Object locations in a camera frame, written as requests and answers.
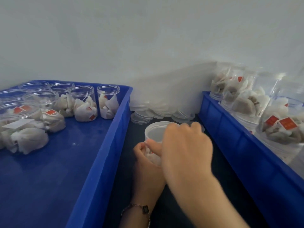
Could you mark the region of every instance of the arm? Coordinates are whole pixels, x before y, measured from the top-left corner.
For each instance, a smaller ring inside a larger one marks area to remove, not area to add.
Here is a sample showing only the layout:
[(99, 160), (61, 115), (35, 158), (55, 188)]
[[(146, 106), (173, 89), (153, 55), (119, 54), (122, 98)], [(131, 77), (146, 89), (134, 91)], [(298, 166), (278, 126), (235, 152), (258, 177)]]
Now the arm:
[[(144, 155), (145, 143), (138, 143), (134, 149), (136, 163), (133, 175), (133, 197), (131, 204), (148, 206), (150, 214), (164, 190), (166, 181), (160, 166), (151, 163)], [(149, 215), (144, 215), (138, 206), (127, 209), (121, 218), (120, 228), (147, 228)]]
[(170, 124), (162, 145), (150, 139), (146, 144), (161, 156), (167, 184), (196, 227), (248, 228), (211, 172), (212, 142), (199, 123)]

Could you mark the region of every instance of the tray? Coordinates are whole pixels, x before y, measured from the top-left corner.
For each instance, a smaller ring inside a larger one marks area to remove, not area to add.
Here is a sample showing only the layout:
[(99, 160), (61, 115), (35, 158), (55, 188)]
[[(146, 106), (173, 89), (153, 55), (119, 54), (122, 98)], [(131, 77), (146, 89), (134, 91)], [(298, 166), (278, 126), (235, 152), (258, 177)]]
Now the tray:
[(304, 180), (203, 92), (199, 117), (270, 227), (303, 227)]
[(28, 155), (0, 151), (0, 227), (102, 226), (130, 120), (132, 89), (120, 86), (120, 107), (112, 120), (99, 112), (93, 122), (66, 118), (66, 128), (49, 134), (42, 149)]

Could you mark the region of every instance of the wall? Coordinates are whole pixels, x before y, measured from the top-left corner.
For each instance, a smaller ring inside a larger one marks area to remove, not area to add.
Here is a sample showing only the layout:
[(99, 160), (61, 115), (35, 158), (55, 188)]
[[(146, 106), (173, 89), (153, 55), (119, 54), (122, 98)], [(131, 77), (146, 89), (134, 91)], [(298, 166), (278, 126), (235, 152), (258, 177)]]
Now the wall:
[(209, 59), (297, 75), (303, 19), (304, 0), (0, 0), (0, 88), (40, 78), (198, 93)]

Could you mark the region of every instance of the dark tabletop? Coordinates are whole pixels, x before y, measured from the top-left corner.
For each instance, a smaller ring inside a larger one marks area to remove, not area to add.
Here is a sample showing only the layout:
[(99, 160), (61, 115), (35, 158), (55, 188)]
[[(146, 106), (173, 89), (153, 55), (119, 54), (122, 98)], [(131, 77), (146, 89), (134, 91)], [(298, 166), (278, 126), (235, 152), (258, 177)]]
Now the dark tabletop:
[[(131, 200), (132, 171), (135, 162), (132, 149), (137, 143), (145, 140), (145, 128), (148, 125), (159, 121), (173, 120), (171, 118), (153, 119), (146, 125), (136, 125), (131, 121), (129, 122), (124, 147), (121, 152), (113, 184), (112, 194), (108, 204), (107, 214), (104, 220), (104, 228), (118, 227), (120, 222), (120, 213)], [(251, 228), (268, 227), (264, 217), (256, 207), (237, 175), (230, 167), (218, 146), (213, 140), (212, 143), (212, 171), (221, 183), (227, 197)], [(153, 210), (150, 227), (194, 227), (181, 211), (167, 186)]]

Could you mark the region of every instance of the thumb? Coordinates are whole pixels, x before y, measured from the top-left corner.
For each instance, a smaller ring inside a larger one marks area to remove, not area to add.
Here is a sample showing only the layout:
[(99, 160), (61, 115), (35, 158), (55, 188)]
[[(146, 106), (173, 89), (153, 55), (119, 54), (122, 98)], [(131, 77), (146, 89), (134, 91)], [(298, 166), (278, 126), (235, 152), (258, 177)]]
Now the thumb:
[(145, 141), (146, 146), (157, 156), (161, 157), (161, 151), (162, 151), (162, 144), (152, 140), (148, 139)]

